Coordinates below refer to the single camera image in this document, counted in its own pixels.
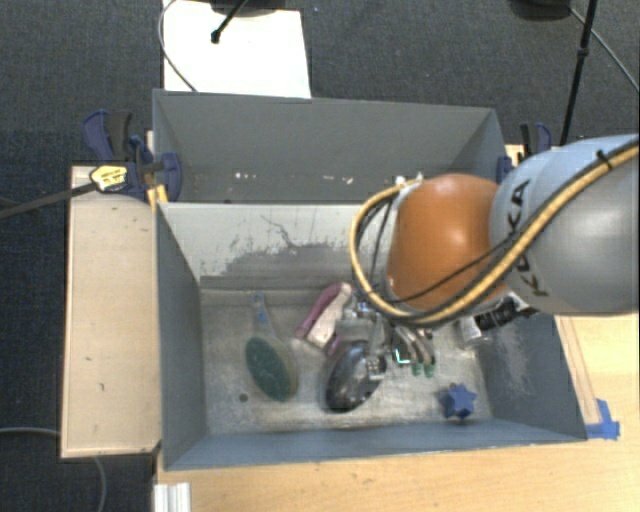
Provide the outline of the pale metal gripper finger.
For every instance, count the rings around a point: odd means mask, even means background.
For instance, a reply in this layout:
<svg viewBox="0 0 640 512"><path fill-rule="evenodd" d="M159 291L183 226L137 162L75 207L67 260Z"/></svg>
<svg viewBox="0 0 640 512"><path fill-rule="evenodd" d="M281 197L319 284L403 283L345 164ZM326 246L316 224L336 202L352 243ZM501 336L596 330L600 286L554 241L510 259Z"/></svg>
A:
<svg viewBox="0 0 640 512"><path fill-rule="evenodd" d="M369 382L380 383L386 371L387 362L384 354L373 352L365 354L365 376Z"/></svg>
<svg viewBox="0 0 640 512"><path fill-rule="evenodd" d="M348 310L337 322L337 347L363 343L371 347L375 326L375 314L370 311Z"/></svg>

